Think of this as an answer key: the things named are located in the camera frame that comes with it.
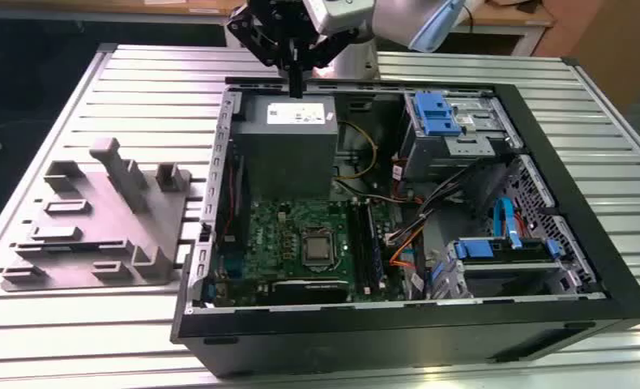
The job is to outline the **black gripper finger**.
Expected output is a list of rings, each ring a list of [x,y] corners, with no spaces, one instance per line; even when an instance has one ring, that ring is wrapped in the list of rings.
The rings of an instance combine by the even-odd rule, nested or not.
[[[314,68],[324,68],[352,42],[352,31],[346,30],[327,36],[316,43],[302,41],[296,49],[296,97],[300,99],[306,91],[308,72]]]
[[[275,66],[288,80],[288,95],[296,98],[295,42],[275,41],[263,31],[247,6],[240,6],[228,19],[226,29],[266,66]]]

